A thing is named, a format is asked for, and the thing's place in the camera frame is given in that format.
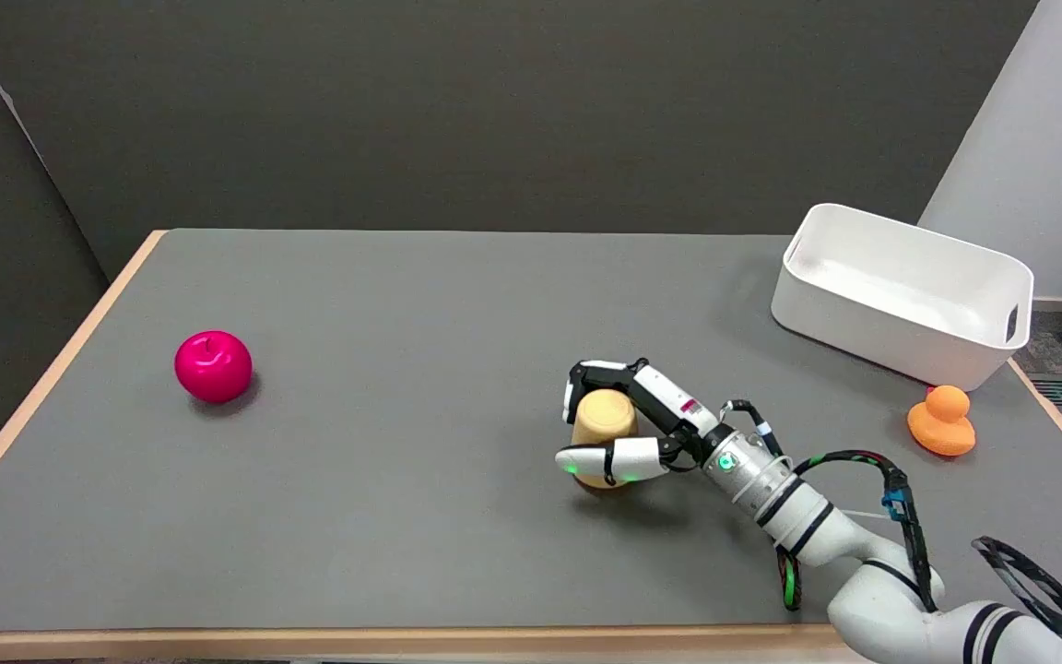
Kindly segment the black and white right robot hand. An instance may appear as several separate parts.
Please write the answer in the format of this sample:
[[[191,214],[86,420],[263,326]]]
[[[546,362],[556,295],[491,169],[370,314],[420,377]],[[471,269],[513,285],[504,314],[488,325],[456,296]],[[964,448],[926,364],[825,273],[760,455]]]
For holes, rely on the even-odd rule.
[[[609,361],[577,362],[569,371],[563,420],[581,428],[581,404],[598,391],[611,391],[631,403],[633,416],[641,415],[657,429],[657,437],[615,436],[601,443],[573,443],[556,452],[556,466],[577,478],[593,478],[617,487],[637,480],[662,478],[680,467],[681,455],[703,464],[738,430],[713,415],[665,374],[637,359],[632,364]]]

